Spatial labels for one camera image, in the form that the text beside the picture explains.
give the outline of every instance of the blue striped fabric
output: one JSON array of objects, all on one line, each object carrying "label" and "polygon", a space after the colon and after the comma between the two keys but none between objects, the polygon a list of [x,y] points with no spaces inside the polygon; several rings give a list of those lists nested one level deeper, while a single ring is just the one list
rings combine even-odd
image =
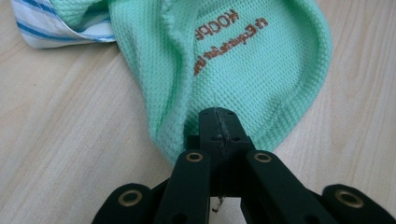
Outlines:
[{"label": "blue striped fabric", "polygon": [[11,0],[11,5],[23,39],[33,48],[115,41],[108,10],[87,12],[73,30],[58,16],[50,0]]}]

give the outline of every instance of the mint green cloth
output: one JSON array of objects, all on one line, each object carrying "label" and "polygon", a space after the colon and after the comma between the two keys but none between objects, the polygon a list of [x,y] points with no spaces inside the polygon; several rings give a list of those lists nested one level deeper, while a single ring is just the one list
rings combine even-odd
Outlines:
[{"label": "mint green cloth", "polygon": [[103,0],[50,0],[58,15],[73,29],[84,27],[84,14],[108,12],[107,1]]},{"label": "mint green cloth", "polygon": [[171,162],[213,106],[234,111],[256,148],[272,151],[313,103],[331,60],[311,0],[109,0],[108,8],[150,136]]}]

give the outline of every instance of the wood grain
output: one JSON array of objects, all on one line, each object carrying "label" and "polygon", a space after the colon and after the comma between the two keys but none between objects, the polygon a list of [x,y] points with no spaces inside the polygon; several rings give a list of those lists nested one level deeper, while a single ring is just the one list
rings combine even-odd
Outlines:
[{"label": "wood grain", "polygon": [[[332,66],[276,154],[309,189],[346,184],[396,217],[396,2],[317,3]],[[1,223],[90,223],[113,189],[171,174],[116,44],[31,49],[9,1],[0,11]],[[238,200],[211,215],[243,222]]]}]

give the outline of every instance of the white fabric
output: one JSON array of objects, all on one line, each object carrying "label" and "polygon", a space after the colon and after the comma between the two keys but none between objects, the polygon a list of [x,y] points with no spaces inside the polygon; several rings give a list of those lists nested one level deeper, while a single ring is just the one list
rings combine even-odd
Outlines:
[{"label": "white fabric", "polygon": [[33,48],[47,49],[67,45],[115,41],[108,11],[90,13],[84,25],[68,27],[50,0],[11,0],[23,39]]}]

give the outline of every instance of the brown embroidered lettering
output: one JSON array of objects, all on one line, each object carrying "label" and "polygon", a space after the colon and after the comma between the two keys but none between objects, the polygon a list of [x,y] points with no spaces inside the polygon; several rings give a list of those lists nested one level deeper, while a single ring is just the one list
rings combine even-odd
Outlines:
[{"label": "brown embroidered lettering", "polygon": [[[231,10],[231,12],[233,13],[234,20],[239,19],[239,16],[235,11]],[[227,27],[231,24],[230,21],[228,20],[228,19],[231,19],[231,16],[229,16],[229,18],[224,17],[225,18],[224,20],[227,19],[228,23],[221,23],[220,19],[223,19],[223,17],[224,16],[219,17],[218,22],[212,21],[212,22],[208,23],[207,25],[204,25],[201,27],[210,27],[212,29],[212,32],[214,32],[216,34],[217,32],[219,32],[220,26]],[[214,30],[212,24],[216,24],[217,28],[219,28],[219,29]],[[235,38],[231,38],[227,42],[222,43],[221,47],[217,48],[215,46],[212,46],[212,47],[210,47],[211,48],[210,51],[204,52],[203,56],[201,56],[201,55],[198,56],[198,60],[194,66],[194,75],[197,76],[202,71],[202,69],[206,66],[206,59],[212,60],[218,56],[221,56],[221,55],[227,53],[228,51],[230,51],[231,49],[235,48],[239,44],[246,45],[248,39],[253,37],[255,34],[257,34],[258,31],[260,31],[262,28],[267,26],[268,22],[264,18],[259,18],[256,20],[256,22],[254,24],[256,26],[254,26],[252,24],[248,24],[247,27],[245,27],[244,33],[242,33],[241,35],[238,35]],[[197,37],[197,39],[198,39],[198,37],[200,37],[202,39],[204,38],[203,35],[202,36],[198,35],[197,31],[195,31],[195,36]]]},{"label": "brown embroidered lettering", "polygon": [[248,37],[252,37],[257,33],[257,29],[252,24],[247,26],[245,30],[247,31],[245,32],[245,35],[247,35]]},{"label": "brown embroidered lettering", "polygon": [[239,20],[239,15],[238,13],[235,12],[235,10],[231,9],[231,14],[226,12],[225,14],[228,16],[228,18],[235,23],[236,20]]},{"label": "brown embroidered lettering", "polygon": [[206,60],[201,57],[198,56],[198,61],[195,63],[194,66],[194,75],[198,75],[199,72],[201,72],[202,68],[206,66]]},{"label": "brown embroidered lettering", "polygon": [[218,23],[222,26],[222,27],[228,27],[230,25],[230,20],[228,20],[228,18],[226,16],[219,16],[218,17]]},{"label": "brown embroidered lettering", "polygon": [[195,37],[197,38],[197,40],[202,40],[204,39],[204,35],[201,34],[199,31],[195,30]]},{"label": "brown embroidered lettering", "polygon": [[205,35],[213,35],[212,29],[210,29],[210,27],[208,25],[203,25],[200,28],[198,28],[198,31]]},{"label": "brown embroidered lettering", "polygon": [[210,21],[200,26],[195,30],[195,38],[197,40],[203,40],[206,35],[217,34],[221,31],[221,28],[227,28],[231,23],[235,23],[235,21],[239,20],[239,15],[235,10],[231,9],[230,12],[225,12],[224,15],[219,16],[216,21]]},{"label": "brown embroidered lettering", "polygon": [[265,20],[265,18],[259,18],[256,20],[255,25],[259,27],[259,29],[262,29],[264,26],[268,25],[268,22]]},{"label": "brown embroidered lettering", "polygon": [[220,26],[217,22],[215,22],[215,21],[210,21],[210,22],[208,23],[208,25],[209,25],[209,27],[212,29],[212,31],[213,31],[215,34],[217,34],[218,32],[220,32],[220,30],[221,30],[221,26]]}]

